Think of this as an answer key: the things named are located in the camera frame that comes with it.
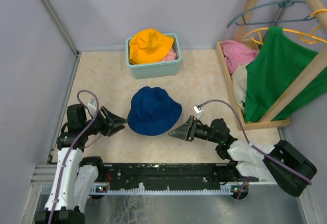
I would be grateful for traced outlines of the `blue bucket hat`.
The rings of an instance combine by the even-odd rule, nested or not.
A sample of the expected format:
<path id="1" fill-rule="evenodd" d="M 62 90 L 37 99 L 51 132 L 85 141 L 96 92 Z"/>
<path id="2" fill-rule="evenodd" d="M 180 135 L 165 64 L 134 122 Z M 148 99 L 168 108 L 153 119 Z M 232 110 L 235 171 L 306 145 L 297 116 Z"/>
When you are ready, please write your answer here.
<path id="1" fill-rule="evenodd" d="M 138 134 L 157 136 L 169 131 L 179 120 L 182 105 L 160 87 L 143 87 L 131 100 L 128 126 Z"/>

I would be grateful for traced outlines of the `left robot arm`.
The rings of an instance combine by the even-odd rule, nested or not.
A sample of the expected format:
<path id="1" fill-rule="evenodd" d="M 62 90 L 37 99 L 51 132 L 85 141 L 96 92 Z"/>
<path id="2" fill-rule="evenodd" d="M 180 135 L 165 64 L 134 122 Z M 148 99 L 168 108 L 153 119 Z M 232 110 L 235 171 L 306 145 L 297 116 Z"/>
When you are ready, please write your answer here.
<path id="1" fill-rule="evenodd" d="M 101 157 L 83 157 L 89 136 L 110 137 L 124 129 L 127 119 L 105 107 L 86 118 L 83 104 L 67 108 L 67 123 L 57 139 L 57 167 L 52 190 L 44 210 L 36 212 L 35 223 L 85 223 L 85 205 L 94 182 L 106 177 Z"/>

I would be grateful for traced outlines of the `wooden clothes rack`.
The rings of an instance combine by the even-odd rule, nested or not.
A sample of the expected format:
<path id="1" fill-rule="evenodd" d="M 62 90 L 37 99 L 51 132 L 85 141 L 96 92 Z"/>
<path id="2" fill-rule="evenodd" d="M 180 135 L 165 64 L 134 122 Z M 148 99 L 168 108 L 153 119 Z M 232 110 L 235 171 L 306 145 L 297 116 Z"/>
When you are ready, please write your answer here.
<path id="1" fill-rule="evenodd" d="M 236 49 L 245 48 L 254 57 L 231 68 L 238 57 L 228 50 L 228 41 L 217 43 L 231 106 L 239 128 L 256 130 L 286 127 L 290 115 L 326 93 L 326 50 L 316 52 L 288 37 L 291 30 L 275 21 L 259 23 L 247 31 L 258 0 L 248 0 L 245 10 L 231 23 L 237 24 Z"/>

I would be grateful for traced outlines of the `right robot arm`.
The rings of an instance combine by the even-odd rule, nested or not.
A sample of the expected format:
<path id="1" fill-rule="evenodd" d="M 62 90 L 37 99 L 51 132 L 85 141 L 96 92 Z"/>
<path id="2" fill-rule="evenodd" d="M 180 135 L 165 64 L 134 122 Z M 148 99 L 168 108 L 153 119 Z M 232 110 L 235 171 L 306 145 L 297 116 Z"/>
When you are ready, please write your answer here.
<path id="1" fill-rule="evenodd" d="M 275 145 L 244 142 L 230 134 L 224 119 L 214 119 L 210 125 L 191 116 L 169 136 L 184 141 L 195 138 L 215 143 L 215 151 L 222 160 L 232 164 L 228 175 L 234 181 L 257 178 L 277 183 L 287 194 L 298 197 L 311 184 L 316 166 L 286 140 Z"/>

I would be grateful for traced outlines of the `grey-blue clothes hanger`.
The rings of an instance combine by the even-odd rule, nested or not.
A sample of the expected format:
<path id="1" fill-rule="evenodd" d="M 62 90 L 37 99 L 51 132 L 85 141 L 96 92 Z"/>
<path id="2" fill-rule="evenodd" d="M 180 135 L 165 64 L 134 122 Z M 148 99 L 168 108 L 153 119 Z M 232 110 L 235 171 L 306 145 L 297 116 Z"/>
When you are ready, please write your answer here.
<path id="1" fill-rule="evenodd" d="M 230 28 L 232 25 L 236 25 L 238 27 L 243 27 L 243 26 L 259 26 L 259 25 L 267 25 L 267 24 L 279 24 L 279 23 L 284 23 L 284 22 L 305 22 L 305 21 L 311 21 L 315 20 L 316 16 L 315 15 L 307 15 L 303 18 L 291 18 L 291 19 L 286 19 L 282 20 L 281 17 L 275 17 L 274 19 L 270 19 L 267 21 L 252 21 L 252 20 L 247 20 L 246 19 L 246 14 L 248 13 L 253 13 L 256 11 L 261 11 L 262 8 L 271 8 L 271 9 L 276 9 L 277 11 L 283 11 L 286 9 L 289 9 L 293 7 L 294 5 L 306 5 L 306 1 L 304 0 L 282 0 L 282 1 L 274 1 L 274 2 L 269 2 L 265 4 L 261 4 L 252 8 L 249 8 L 248 10 L 244 10 L 243 12 L 239 13 L 236 15 L 234 18 L 230 20 L 230 22 L 227 24 L 226 28 Z"/>

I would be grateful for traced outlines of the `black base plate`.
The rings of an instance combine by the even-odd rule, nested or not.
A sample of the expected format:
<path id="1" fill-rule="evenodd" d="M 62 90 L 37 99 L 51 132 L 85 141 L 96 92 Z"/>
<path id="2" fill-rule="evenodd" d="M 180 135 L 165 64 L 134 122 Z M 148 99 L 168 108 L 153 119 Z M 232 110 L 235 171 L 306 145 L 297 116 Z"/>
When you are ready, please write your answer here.
<path id="1" fill-rule="evenodd" d="M 111 191 L 137 189 L 140 183 L 146 190 L 219 190 L 244 179 L 235 163 L 112 163 L 102 167 L 95 183 Z"/>

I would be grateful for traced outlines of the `pink cloth in bin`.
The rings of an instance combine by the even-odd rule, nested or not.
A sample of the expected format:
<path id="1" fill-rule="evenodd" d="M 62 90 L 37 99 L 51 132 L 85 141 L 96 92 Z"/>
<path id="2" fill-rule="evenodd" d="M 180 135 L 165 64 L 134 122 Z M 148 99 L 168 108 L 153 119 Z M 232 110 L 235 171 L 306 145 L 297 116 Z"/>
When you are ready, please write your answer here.
<path id="1" fill-rule="evenodd" d="M 176 52 L 174 51 L 173 48 L 171 48 L 171 49 L 169 50 L 169 52 L 167 53 L 167 55 L 164 56 L 164 57 L 160 60 L 160 62 L 164 62 L 164 61 L 173 61 L 173 60 L 176 60 L 176 57 L 177 57 Z"/>

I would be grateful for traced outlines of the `pink garment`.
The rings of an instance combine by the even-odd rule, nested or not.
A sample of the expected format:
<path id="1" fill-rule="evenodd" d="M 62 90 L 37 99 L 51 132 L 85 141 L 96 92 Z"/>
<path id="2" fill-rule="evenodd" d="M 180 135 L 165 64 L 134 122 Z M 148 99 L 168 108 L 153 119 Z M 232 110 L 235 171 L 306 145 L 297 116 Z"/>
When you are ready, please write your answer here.
<path id="1" fill-rule="evenodd" d="M 233 74 L 239 66 L 252 62 L 259 54 L 259 50 L 251 49 L 233 40 L 225 40 L 220 46 L 230 74 Z"/>

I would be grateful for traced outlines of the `yellow bucket hat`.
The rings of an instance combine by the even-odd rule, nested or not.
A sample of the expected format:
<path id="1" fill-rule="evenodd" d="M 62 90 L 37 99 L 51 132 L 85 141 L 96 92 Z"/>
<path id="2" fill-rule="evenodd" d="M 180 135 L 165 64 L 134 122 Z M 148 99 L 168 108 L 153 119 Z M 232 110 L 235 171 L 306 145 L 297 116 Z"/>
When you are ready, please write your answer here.
<path id="1" fill-rule="evenodd" d="M 156 29 L 138 32 L 129 42 L 130 62 L 132 64 L 149 64 L 160 62 L 173 48 L 174 39 Z"/>

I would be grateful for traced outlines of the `teal plastic bin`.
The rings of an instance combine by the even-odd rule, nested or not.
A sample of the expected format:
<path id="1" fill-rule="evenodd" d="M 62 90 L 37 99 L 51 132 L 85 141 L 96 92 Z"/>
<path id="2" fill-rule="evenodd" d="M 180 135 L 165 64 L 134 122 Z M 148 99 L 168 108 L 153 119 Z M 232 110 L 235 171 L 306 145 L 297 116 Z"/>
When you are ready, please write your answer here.
<path id="1" fill-rule="evenodd" d="M 165 33 L 166 36 L 174 39 L 173 50 L 176 53 L 176 59 L 172 61 L 155 62 L 149 64 L 132 64 L 130 62 L 129 42 L 132 38 L 125 41 L 126 65 L 131 70 L 136 79 L 154 78 L 162 76 L 175 75 L 179 71 L 182 60 L 182 53 L 179 45 L 178 36 L 175 33 Z"/>

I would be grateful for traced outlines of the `green tank top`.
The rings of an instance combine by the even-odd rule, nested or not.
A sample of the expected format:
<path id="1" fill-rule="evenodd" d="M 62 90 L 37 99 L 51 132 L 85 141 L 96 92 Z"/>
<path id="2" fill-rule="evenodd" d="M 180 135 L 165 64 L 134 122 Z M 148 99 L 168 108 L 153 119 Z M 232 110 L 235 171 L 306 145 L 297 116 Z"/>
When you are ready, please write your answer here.
<path id="1" fill-rule="evenodd" d="M 281 27 L 270 27 L 258 56 L 246 66 L 245 122 L 258 122 L 317 54 Z"/>

